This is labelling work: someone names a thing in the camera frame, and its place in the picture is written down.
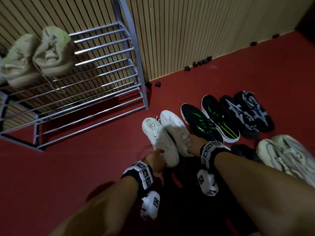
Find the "person's left arm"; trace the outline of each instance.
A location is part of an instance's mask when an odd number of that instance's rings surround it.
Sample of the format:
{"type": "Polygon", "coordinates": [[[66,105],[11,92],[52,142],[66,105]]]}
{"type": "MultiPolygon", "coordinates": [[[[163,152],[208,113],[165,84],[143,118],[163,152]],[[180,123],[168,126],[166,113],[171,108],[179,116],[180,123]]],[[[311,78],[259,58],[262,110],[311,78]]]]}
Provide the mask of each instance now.
{"type": "MultiPolygon", "coordinates": [[[[143,162],[154,173],[161,172],[166,162],[160,159],[163,150],[156,149],[143,162]]],[[[120,179],[87,202],[62,222],[49,236],[112,236],[118,235],[138,194],[138,183],[132,176],[120,179]]]]}

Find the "person's left hand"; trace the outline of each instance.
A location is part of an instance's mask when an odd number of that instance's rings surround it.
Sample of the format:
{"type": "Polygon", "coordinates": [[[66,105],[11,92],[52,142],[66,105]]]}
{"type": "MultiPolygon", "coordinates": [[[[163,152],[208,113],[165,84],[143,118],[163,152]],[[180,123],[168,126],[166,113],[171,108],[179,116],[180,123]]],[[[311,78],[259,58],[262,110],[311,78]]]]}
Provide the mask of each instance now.
{"type": "Polygon", "coordinates": [[[144,163],[152,167],[154,174],[160,173],[167,165],[166,161],[160,158],[160,154],[163,152],[162,149],[156,149],[143,160],[144,163]]]}

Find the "person's right arm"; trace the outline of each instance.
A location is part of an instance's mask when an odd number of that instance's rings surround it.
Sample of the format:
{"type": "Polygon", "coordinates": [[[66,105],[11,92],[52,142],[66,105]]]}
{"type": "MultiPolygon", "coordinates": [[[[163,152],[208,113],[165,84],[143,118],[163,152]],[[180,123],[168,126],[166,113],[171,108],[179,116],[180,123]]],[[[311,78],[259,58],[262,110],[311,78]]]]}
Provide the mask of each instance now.
{"type": "MultiPolygon", "coordinates": [[[[188,149],[200,157],[207,141],[192,137],[188,149]]],[[[300,179],[235,156],[219,153],[214,166],[263,235],[315,235],[315,189],[300,179]]]]}

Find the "forearm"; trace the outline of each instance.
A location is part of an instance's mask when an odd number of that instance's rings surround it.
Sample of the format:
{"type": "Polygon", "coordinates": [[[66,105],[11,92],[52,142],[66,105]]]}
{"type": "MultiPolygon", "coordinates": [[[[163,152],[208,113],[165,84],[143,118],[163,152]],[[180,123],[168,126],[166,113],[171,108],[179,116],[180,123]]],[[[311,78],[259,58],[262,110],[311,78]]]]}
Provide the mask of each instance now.
{"type": "Polygon", "coordinates": [[[122,178],[62,222],[50,236],[118,235],[137,191],[133,177],[122,178]]]}
{"type": "Polygon", "coordinates": [[[315,189],[271,167],[219,153],[214,166],[233,195],[266,235],[312,234],[315,189]]]}

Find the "black shoe with green laces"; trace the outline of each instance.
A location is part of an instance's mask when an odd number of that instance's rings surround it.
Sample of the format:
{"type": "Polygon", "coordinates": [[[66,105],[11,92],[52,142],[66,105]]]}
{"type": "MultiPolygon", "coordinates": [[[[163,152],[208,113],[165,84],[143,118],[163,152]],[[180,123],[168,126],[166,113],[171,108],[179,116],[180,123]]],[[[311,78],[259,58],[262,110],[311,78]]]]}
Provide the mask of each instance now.
{"type": "Polygon", "coordinates": [[[196,136],[204,138],[207,141],[224,143],[221,134],[215,127],[215,124],[210,121],[200,109],[184,103],[180,107],[180,113],[185,123],[190,126],[192,132],[196,136]]]}
{"type": "Polygon", "coordinates": [[[220,104],[215,97],[205,95],[201,101],[201,111],[215,124],[215,127],[222,135],[225,142],[235,143],[239,140],[240,134],[238,128],[230,124],[227,119],[224,118],[220,104]]]}

